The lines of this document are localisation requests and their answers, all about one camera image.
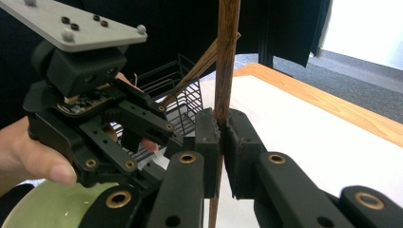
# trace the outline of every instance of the green bowl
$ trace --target green bowl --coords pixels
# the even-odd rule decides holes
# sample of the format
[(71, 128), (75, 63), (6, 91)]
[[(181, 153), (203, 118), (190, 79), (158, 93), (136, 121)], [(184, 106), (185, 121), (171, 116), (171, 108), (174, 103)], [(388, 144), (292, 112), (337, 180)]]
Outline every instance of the green bowl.
[(86, 210), (115, 183), (85, 188), (80, 183), (64, 186), (49, 180), (32, 189), (14, 207), (2, 228), (74, 228)]

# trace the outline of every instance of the white paper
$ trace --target white paper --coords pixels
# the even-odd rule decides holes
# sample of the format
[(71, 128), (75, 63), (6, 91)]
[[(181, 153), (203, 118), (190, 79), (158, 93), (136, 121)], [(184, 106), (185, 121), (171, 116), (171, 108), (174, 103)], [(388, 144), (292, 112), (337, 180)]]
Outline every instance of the white paper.
[[(215, 81), (201, 83), (204, 108), (214, 108), (214, 88)], [(403, 207), (402, 147), (253, 76), (233, 79), (230, 107), (248, 116), (268, 151), (290, 156), (320, 189), (339, 197), (363, 185)], [(223, 173), (217, 227), (259, 227), (253, 203), (231, 196)]]

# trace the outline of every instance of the gray carpet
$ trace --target gray carpet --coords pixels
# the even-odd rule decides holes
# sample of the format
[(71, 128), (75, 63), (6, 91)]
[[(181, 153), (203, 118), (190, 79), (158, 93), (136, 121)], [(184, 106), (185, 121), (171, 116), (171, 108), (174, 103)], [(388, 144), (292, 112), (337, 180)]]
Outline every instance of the gray carpet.
[[(234, 68), (257, 61), (257, 54), (237, 55)], [(403, 124), (403, 93), (372, 85), (311, 63), (305, 68), (275, 57), (274, 68), (303, 83)], [(214, 77), (214, 73), (208, 75), (210, 79)]]

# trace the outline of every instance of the human hand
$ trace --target human hand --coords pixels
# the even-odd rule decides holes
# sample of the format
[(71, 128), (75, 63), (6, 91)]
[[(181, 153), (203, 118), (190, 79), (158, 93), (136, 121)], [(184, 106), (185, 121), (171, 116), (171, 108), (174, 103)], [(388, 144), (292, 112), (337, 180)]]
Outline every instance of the human hand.
[[(117, 78), (128, 83), (121, 73)], [(32, 140), (28, 128), (29, 120), (25, 117), (0, 130), (0, 196), (25, 180), (49, 179), (66, 185), (77, 181), (69, 161), (54, 149)], [(112, 127), (106, 132), (117, 140)], [(142, 145), (149, 151), (158, 150), (158, 145), (148, 139), (142, 139)]]

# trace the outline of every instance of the wooden dowel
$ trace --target wooden dowel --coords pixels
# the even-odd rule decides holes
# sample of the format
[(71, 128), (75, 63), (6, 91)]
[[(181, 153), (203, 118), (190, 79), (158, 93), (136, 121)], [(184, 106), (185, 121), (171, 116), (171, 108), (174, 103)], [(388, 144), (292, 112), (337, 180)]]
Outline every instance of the wooden dowel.
[[(240, 33), (237, 32), (237, 40), (240, 38)], [(218, 39), (215, 39), (207, 51), (201, 56), (199, 61), (190, 69), (190, 71), (184, 76), (183, 79), (175, 86), (176, 88), (185, 85), (187, 82), (200, 77), (211, 65), (217, 60), (217, 46)], [(163, 105), (168, 106), (175, 101), (176, 95), (169, 94), (163, 99)]]
[[(220, 0), (219, 5), (219, 33), (217, 48), (217, 73), (216, 73), (216, 94), (214, 104), (214, 117), (220, 129), (225, 128), (229, 113), (231, 99), (231, 86), (234, 70), (234, 58), (237, 45), (238, 22), (240, 19), (240, 0)], [(218, 163), (217, 173), (217, 196), (210, 200), (209, 228), (216, 227), (217, 212), (219, 207), (223, 137), (221, 135), (220, 153), (221, 159)]]

